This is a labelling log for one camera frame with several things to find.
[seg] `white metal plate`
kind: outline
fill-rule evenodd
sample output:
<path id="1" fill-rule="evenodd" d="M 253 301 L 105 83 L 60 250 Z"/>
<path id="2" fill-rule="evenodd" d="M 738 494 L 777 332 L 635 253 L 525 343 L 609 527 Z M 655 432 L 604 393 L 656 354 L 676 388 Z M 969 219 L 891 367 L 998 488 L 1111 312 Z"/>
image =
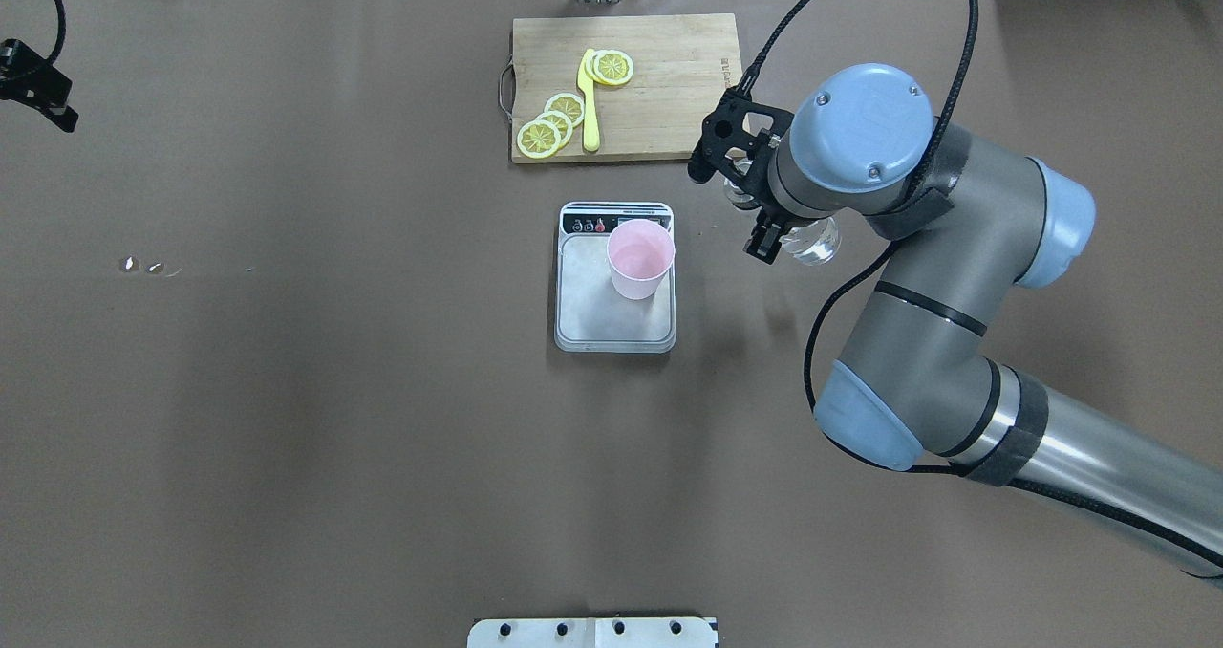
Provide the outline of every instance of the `white metal plate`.
<path id="1" fill-rule="evenodd" d="M 706 617 L 484 620 L 467 648 L 717 648 L 717 627 Z"/>

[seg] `gray robotic arm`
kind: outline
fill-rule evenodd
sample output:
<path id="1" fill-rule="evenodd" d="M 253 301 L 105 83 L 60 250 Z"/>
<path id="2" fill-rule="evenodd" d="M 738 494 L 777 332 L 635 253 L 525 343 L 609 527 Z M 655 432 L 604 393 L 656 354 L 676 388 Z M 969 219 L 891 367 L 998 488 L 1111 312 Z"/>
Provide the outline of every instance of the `gray robotic arm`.
<path id="1" fill-rule="evenodd" d="M 772 116 L 772 130 L 718 133 L 744 111 Z M 702 159 L 735 144 L 752 156 L 731 179 L 745 191 L 736 204 L 761 208 L 745 249 L 761 260 L 790 226 L 843 208 L 893 240 L 816 401 L 818 425 L 876 466 L 907 471 L 934 452 L 966 478 L 1079 505 L 1223 587 L 1223 473 L 978 355 L 1011 286 L 1043 287 L 1082 252 L 1091 194 L 955 126 L 914 186 L 932 120 L 909 75 L 859 65 L 824 82 L 793 121 L 728 92 L 690 161 L 702 181 L 712 177 Z"/>

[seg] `brown table surface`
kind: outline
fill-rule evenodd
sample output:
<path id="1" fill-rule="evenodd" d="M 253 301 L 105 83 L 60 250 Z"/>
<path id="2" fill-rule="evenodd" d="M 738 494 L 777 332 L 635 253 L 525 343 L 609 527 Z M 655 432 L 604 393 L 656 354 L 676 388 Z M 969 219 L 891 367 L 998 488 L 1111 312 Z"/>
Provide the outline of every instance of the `brown table surface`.
<path id="1" fill-rule="evenodd" d="M 66 4 L 77 133 L 0 105 L 5 646 L 456 647 L 477 617 L 615 611 L 717 616 L 725 648 L 1223 637 L 1217 589 L 1084 518 L 826 443 L 801 344 L 882 247 L 859 218 L 833 264 L 768 268 L 681 164 L 512 168 L 511 18 L 588 9 Z M 734 11 L 747 60 L 790 4 L 598 13 Z M 0 16 L 49 50 L 50 0 Z M 756 97 L 866 60 L 944 90 L 964 16 L 818 0 Z M 1099 208 L 986 352 L 1216 465 L 1221 64 L 1223 0 L 982 0 L 956 111 Z M 675 208 L 670 355 L 554 347 L 569 199 Z"/>

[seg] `plastic cup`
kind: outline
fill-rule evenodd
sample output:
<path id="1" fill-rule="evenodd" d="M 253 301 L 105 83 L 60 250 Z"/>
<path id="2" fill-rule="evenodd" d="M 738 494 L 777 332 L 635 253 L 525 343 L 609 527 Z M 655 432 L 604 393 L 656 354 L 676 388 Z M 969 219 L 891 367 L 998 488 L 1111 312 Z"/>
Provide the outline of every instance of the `plastic cup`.
<path id="1" fill-rule="evenodd" d="M 675 240 L 663 225 L 635 218 L 612 230 L 608 262 L 615 291 L 626 300 L 646 300 L 675 262 Z"/>

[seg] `wooden cutting board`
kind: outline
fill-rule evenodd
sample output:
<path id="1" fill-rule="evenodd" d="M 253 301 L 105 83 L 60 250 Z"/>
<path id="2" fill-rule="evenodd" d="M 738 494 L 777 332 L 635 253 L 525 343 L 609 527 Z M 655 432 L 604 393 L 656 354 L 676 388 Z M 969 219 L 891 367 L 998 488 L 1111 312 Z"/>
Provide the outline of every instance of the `wooden cutting board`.
<path id="1" fill-rule="evenodd" d="M 615 48 L 635 65 L 621 87 L 596 86 L 602 147 L 582 148 L 582 130 L 549 159 L 527 159 L 516 138 L 554 94 L 577 89 L 587 48 Z M 735 16 L 556 17 L 514 21 L 515 97 L 510 156 L 515 164 L 684 160 L 701 120 L 742 75 Z"/>

